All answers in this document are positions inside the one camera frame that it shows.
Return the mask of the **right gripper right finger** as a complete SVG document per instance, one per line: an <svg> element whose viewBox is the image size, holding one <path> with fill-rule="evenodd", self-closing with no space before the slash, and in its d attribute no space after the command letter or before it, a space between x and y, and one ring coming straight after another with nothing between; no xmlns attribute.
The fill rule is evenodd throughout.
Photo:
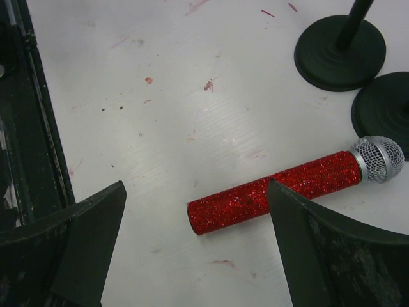
<svg viewBox="0 0 409 307"><path fill-rule="evenodd" d="M408 236L271 180L266 192L293 306L408 306Z"/></svg>

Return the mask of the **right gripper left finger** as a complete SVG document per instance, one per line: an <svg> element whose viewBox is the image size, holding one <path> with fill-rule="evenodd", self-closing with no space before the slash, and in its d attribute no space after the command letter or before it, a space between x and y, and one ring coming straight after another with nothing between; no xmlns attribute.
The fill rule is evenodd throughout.
<svg viewBox="0 0 409 307"><path fill-rule="evenodd" d="M1 232L1 306L101 306L126 198L119 181Z"/></svg>

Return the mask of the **round-base mic stand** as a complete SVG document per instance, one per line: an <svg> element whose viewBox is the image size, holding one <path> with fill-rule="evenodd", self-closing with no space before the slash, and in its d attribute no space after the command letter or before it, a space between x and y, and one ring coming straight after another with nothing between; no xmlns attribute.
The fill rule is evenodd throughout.
<svg viewBox="0 0 409 307"><path fill-rule="evenodd" d="M355 1L348 15L317 20L300 35L294 62L308 83L345 92L363 87L378 75L387 46L378 28L365 20L372 4Z"/></svg>
<svg viewBox="0 0 409 307"><path fill-rule="evenodd" d="M353 100L351 121L358 137L384 136L395 141L408 160L408 72L375 78Z"/></svg>

